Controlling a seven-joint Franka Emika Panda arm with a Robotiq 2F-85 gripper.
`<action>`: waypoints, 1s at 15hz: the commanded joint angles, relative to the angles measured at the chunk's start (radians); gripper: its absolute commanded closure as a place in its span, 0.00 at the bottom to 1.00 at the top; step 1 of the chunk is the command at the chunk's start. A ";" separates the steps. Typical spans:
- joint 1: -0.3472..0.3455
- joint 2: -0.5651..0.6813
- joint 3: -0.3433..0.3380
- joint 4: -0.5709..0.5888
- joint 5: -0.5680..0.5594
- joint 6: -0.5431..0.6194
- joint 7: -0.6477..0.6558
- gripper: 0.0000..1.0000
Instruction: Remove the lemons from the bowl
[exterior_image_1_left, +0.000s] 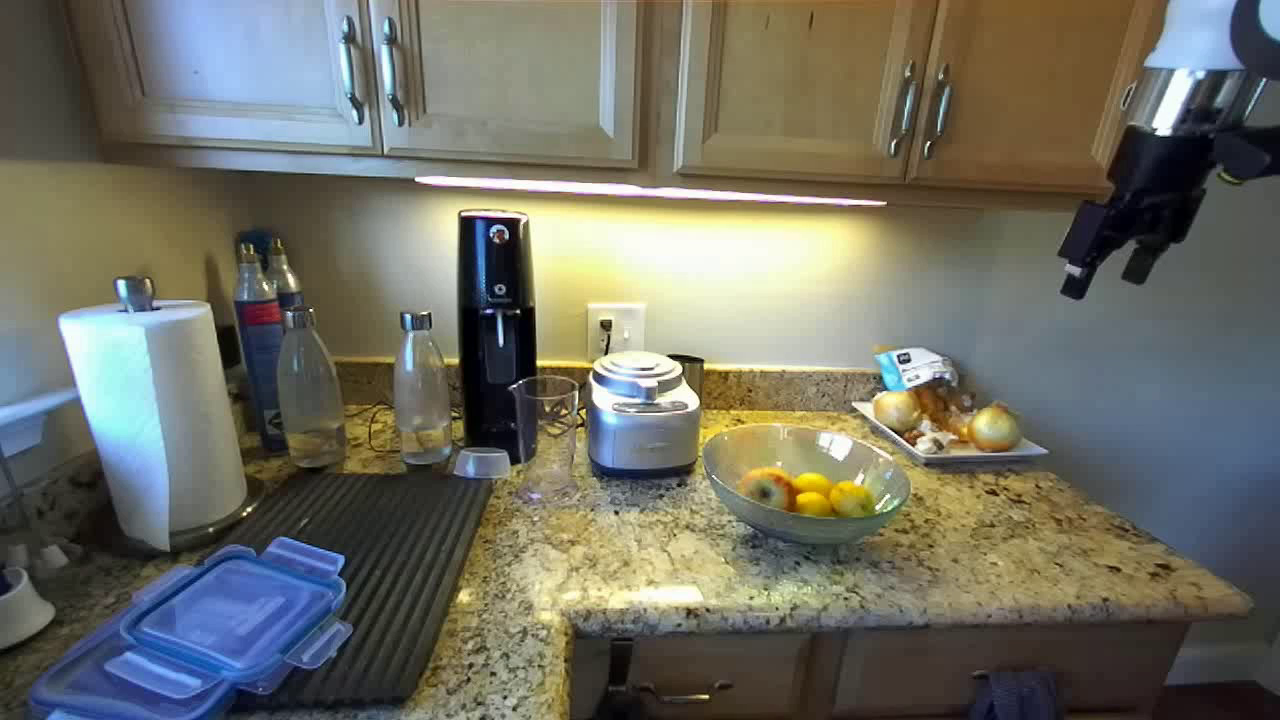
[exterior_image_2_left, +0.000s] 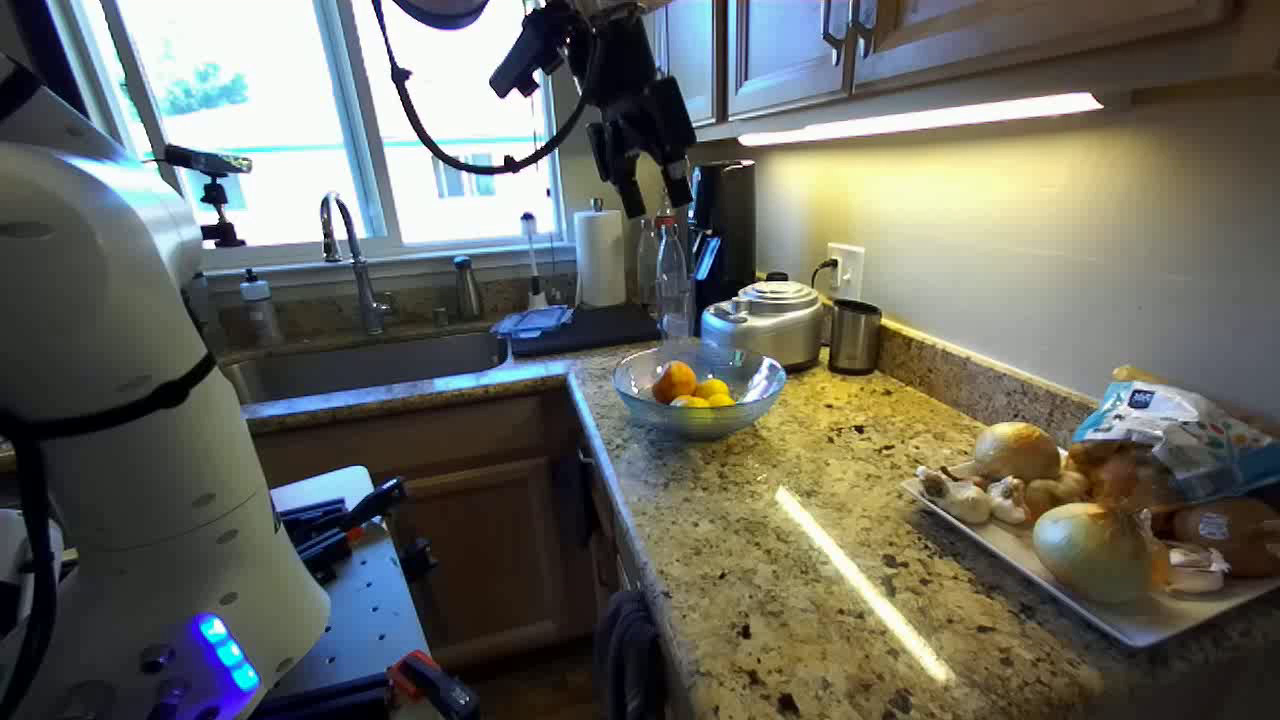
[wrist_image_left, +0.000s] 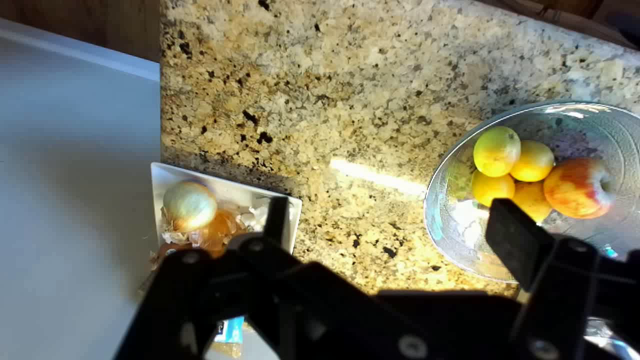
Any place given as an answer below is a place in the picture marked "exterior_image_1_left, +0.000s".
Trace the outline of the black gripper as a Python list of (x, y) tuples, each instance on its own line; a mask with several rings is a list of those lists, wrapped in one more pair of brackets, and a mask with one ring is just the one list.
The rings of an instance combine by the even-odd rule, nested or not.
[(1064, 244), (1069, 302), (1084, 302), (1096, 267), (1130, 241), (1127, 284), (1142, 284), (1158, 256), (1178, 244), (1198, 214), (1211, 173), (1262, 179), (1280, 173), (1280, 129), (1226, 123), (1198, 138), (1153, 138), (1127, 129), (1108, 173), (1113, 196), (1084, 200)]

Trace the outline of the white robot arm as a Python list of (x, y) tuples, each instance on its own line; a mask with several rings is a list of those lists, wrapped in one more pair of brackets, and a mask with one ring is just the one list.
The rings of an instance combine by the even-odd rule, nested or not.
[(1113, 196), (1084, 200), (1058, 244), (1069, 302), (1084, 302), (1096, 267), (1130, 247), (1127, 284), (1178, 244), (1206, 196), (1280, 173), (1280, 129), (1253, 123), (1280, 79), (1280, 0), (1170, 0), (1127, 102), (1108, 165)]

